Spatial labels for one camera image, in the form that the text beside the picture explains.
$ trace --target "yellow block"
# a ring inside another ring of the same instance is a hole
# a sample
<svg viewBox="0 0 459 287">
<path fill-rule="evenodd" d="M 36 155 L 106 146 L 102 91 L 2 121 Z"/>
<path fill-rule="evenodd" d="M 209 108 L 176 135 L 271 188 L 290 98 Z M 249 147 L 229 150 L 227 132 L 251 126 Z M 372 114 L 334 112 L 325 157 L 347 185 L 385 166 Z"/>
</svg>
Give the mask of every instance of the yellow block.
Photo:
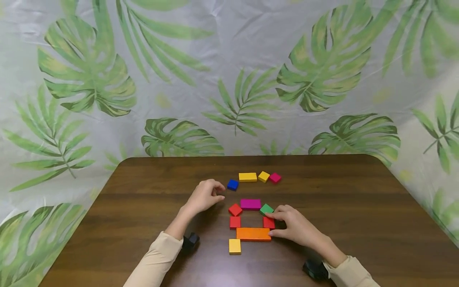
<svg viewBox="0 0 459 287">
<path fill-rule="evenodd" d="M 239 173 L 239 182 L 256 182 L 256 181 L 257 181 L 256 172 Z"/>
<path fill-rule="evenodd" d="M 258 175 L 258 179 L 261 180 L 262 182 L 266 182 L 269 178 L 269 173 L 267 172 L 264 172 L 262 171 L 259 175 Z"/>
<path fill-rule="evenodd" d="M 229 253 L 230 254 L 240 254 L 241 253 L 241 240 L 240 239 L 230 239 L 229 240 Z"/>
</svg>

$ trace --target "orange block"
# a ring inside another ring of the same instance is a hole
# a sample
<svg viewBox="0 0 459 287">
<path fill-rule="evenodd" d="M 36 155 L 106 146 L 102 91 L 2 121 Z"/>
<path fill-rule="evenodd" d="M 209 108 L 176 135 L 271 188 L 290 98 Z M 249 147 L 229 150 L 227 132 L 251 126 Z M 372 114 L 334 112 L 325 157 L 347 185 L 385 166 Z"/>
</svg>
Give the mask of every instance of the orange block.
<svg viewBox="0 0 459 287">
<path fill-rule="evenodd" d="M 269 228 L 236 228 L 236 238 L 241 241 L 271 241 Z"/>
</svg>

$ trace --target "blue cube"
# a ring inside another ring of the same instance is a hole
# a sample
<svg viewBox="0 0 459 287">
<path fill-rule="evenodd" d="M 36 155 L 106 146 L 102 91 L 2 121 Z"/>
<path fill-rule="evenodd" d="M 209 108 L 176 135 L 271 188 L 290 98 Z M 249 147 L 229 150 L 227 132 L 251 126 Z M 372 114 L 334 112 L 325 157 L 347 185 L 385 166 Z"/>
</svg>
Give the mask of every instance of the blue cube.
<svg viewBox="0 0 459 287">
<path fill-rule="evenodd" d="M 239 186 L 239 182 L 236 180 L 229 180 L 228 185 L 226 186 L 229 190 L 236 191 Z"/>
</svg>

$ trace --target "green cube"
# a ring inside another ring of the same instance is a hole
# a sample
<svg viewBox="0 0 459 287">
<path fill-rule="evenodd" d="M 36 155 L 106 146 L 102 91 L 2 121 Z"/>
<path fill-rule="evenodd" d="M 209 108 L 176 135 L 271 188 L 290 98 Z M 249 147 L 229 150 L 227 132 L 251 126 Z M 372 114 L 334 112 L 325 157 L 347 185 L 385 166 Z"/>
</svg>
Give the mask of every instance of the green cube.
<svg viewBox="0 0 459 287">
<path fill-rule="evenodd" d="M 272 209 L 272 208 L 271 208 L 269 205 L 267 205 L 266 203 L 265 203 L 265 204 L 263 205 L 263 207 L 261 207 L 261 209 L 260 209 L 260 212 L 261 212 L 261 214 L 263 214 L 263 215 L 264 215 L 265 213 L 271 213 L 271 212 L 273 212 L 273 211 L 274 211 L 274 209 Z"/>
</svg>

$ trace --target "fabric backdrop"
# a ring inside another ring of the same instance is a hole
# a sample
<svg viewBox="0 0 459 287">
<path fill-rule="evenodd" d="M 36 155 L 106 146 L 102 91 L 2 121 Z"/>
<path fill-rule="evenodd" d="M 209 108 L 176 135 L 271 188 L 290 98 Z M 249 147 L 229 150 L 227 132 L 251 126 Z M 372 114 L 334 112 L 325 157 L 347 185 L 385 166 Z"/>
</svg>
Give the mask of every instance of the fabric backdrop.
<svg viewBox="0 0 459 287">
<path fill-rule="evenodd" d="M 0 4 L 0 287 L 137 156 L 368 154 L 459 245 L 457 1 Z"/>
</svg>

